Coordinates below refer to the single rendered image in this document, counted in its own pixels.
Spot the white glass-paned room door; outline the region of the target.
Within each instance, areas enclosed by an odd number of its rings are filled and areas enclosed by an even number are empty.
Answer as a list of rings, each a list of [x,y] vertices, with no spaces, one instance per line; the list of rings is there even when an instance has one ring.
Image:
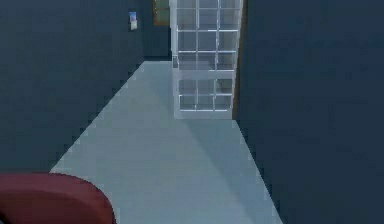
[[[230,119],[244,0],[169,0],[174,116]]]

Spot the brown framed wall picture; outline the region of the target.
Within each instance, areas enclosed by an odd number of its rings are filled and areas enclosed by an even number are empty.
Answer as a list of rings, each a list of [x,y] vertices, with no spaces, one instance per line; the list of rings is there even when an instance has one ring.
[[[168,26],[170,23],[169,0],[153,0],[154,24]]]

